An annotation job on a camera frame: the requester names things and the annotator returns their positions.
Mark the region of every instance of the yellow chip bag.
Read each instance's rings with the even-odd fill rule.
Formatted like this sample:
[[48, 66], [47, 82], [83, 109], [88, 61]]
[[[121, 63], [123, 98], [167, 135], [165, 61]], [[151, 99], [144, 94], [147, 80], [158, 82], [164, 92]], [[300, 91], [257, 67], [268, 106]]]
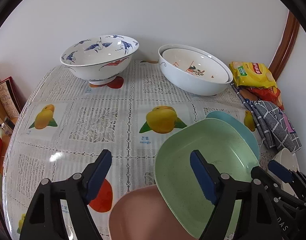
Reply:
[[262, 63], [233, 61], [229, 67], [237, 87], [277, 87], [270, 70]]

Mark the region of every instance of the snack bag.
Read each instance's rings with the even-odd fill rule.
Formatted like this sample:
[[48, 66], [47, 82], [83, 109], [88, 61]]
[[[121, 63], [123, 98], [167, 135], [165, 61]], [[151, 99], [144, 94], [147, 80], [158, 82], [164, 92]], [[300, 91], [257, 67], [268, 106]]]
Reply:
[[281, 91], [276, 87], [270, 88], [246, 88], [252, 94], [258, 96], [263, 101], [269, 101], [277, 105], [281, 110], [284, 110], [281, 99]]
[[257, 88], [277, 87], [270, 70], [262, 63], [233, 61], [229, 67], [237, 87], [241, 85]]

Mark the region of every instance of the screw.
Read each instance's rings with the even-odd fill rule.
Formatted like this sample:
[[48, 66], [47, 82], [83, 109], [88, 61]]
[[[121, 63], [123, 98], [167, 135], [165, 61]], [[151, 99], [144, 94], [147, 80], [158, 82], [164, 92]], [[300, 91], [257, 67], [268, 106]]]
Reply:
[[229, 179], [229, 178], [230, 178], [230, 175], [229, 175], [229, 174], [226, 174], [226, 173], [222, 173], [222, 174], [221, 174], [221, 178], [222, 178], [222, 179]]
[[260, 185], [261, 184], [261, 181], [259, 179], [254, 179], [253, 182], [256, 185]]
[[49, 182], [49, 179], [42, 179], [40, 182], [42, 185], [46, 185]]
[[80, 179], [81, 177], [82, 177], [82, 174], [80, 174], [80, 173], [75, 173], [73, 175], [73, 179]]

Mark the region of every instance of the white wall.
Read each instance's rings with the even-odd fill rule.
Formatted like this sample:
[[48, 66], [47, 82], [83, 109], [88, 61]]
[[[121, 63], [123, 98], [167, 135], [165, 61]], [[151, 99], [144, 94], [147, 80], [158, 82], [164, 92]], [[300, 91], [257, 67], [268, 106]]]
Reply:
[[300, 170], [306, 174], [306, 33], [302, 28], [277, 84], [285, 113], [302, 143], [302, 149], [296, 155]]
[[279, 0], [24, 0], [0, 28], [0, 79], [13, 76], [28, 98], [68, 46], [103, 34], [137, 39], [136, 59], [180, 43], [269, 65], [286, 18]]

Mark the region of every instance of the gray plaid cloth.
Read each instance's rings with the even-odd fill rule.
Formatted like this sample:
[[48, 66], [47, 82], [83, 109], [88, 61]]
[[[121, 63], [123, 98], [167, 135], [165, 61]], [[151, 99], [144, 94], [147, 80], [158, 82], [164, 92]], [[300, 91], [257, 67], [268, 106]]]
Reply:
[[280, 151], [287, 148], [290, 152], [301, 149], [302, 145], [295, 129], [280, 108], [268, 101], [250, 101], [240, 94], [233, 83], [231, 85], [243, 105], [252, 113], [263, 144], [268, 149]]

